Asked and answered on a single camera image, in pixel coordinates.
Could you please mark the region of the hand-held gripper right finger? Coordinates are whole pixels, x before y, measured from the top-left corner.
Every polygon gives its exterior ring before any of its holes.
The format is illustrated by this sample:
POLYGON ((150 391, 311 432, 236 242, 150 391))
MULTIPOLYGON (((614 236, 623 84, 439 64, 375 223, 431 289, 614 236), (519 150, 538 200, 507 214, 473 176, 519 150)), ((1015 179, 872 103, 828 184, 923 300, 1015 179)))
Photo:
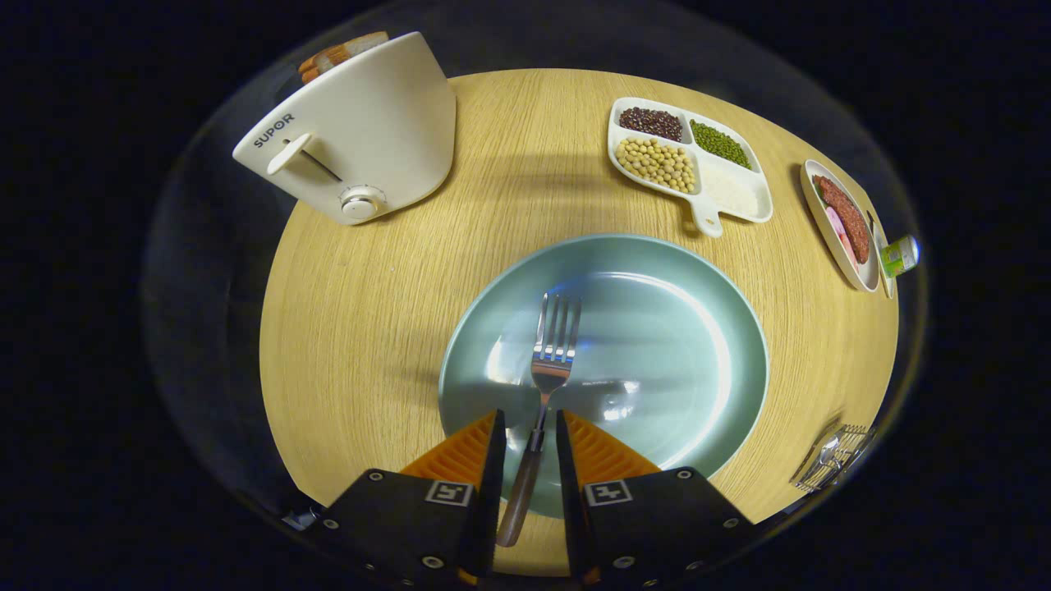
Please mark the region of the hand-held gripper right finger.
POLYGON ((678 586, 757 538, 700 472, 661 469, 566 410, 557 415, 557 457, 568 565, 583 586, 678 586))

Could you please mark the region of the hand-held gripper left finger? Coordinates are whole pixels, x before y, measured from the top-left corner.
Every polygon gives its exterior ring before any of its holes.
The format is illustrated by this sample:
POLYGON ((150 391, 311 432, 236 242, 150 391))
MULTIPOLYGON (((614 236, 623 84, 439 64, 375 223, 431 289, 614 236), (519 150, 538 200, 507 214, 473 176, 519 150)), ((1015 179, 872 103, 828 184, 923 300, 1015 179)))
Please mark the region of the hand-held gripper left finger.
POLYGON ((496 409, 399 471, 368 469, 309 545, 378 586, 476 586, 493 569, 506 448, 496 409))

